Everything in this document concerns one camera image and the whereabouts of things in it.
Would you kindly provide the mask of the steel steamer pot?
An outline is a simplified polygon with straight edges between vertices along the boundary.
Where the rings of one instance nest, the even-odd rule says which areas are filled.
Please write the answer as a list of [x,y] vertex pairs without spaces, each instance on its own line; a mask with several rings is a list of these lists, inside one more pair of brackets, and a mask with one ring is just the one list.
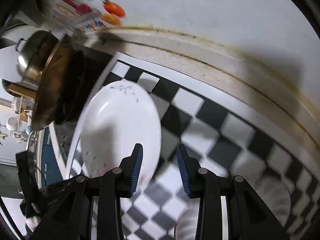
[[16,45],[19,53],[17,72],[23,80],[39,85],[46,62],[59,39],[51,32],[40,30],[28,39],[21,38]]

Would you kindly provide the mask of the black white checkered mat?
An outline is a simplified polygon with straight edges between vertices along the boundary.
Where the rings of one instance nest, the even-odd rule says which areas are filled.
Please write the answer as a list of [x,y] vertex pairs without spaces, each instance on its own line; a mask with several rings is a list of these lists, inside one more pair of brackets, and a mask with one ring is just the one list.
[[[234,97],[156,64],[117,54],[89,96],[126,80],[143,87],[161,124],[161,151],[148,185],[120,202],[126,239],[194,239],[199,209],[184,192],[176,147],[217,176],[244,177],[291,239],[301,239],[319,214],[319,165],[288,134]],[[69,177],[90,177],[81,151],[83,116],[69,150]]]

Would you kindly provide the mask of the black frying pan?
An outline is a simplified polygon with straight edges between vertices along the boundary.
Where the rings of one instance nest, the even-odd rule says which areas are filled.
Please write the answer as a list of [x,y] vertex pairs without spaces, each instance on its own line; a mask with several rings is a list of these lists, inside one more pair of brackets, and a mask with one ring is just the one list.
[[31,121],[33,131],[41,131],[54,121],[67,67],[74,52],[71,37],[65,35],[48,57],[36,93]]

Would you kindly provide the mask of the colourful wall sticker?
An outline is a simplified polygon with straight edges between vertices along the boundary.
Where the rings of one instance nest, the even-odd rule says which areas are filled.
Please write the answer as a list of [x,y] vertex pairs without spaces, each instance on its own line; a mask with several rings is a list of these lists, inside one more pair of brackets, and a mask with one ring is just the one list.
[[53,22],[83,31],[120,27],[126,17],[113,0],[48,0],[47,12]]

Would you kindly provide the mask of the white oval plate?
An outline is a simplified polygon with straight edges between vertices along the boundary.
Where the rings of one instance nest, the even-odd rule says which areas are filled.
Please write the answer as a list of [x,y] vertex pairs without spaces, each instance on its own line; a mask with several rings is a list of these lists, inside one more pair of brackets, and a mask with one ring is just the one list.
[[138,188],[153,177],[161,151],[161,124],[150,94],[140,85],[120,80],[103,87],[85,109],[80,143],[90,177],[98,177],[143,146]]

